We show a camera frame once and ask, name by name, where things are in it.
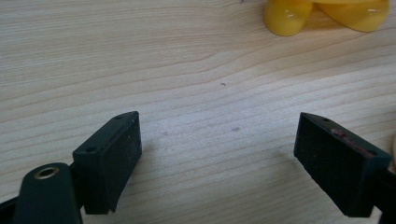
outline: black rectangular block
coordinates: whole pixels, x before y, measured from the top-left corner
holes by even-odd
[[[85,183],[87,214],[116,210],[120,195],[142,155],[139,114],[116,116],[73,152],[76,172]]]
[[[369,217],[390,155],[332,120],[302,113],[294,156],[349,217]]]

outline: wood grain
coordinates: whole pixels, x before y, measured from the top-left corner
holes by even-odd
[[[143,157],[118,210],[84,223],[376,223],[344,217],[293,158],[299,113],[390,151],[396,13],[348,30],[315,9],[279,37],[265,1],[0,2],[0,202],[113,116]]]

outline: black mount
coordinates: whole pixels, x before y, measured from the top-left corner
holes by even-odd
[[[82,206],[92,215],[115,212],[141,155],[139,114],[118,115],[73,152],[70,166],[29,172],[19,197],[0,204],[0,224],[80,224]]]
[[[396,175],[391,156],[330,119],[302,113],[294,156],[348,217],[396,223]]]

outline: yellow plastic toy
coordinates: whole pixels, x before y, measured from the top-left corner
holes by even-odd
[[[314,4],[335,21],[362,32],[376,30],[389,11],[389,0],[268,0],[264,23],[276,35],[296,35]]]

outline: small hole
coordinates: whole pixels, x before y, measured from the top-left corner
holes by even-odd
[[[40,170],[39,172],[35,173],[35,178],[36,179],[47,179],[50,178],[54,175],[56,175],[59,172],[58,167],[48,167]]]
[[[368,152],[370,152],[373,156],[378,155],[378,154],[376,153],[376,151],[374,151],[374,150],[368,150]]]
[[[86,152],[94,152],[94,151],[96,151],[96,147],[87,147],[87,148],[85,148],[85,151]]]

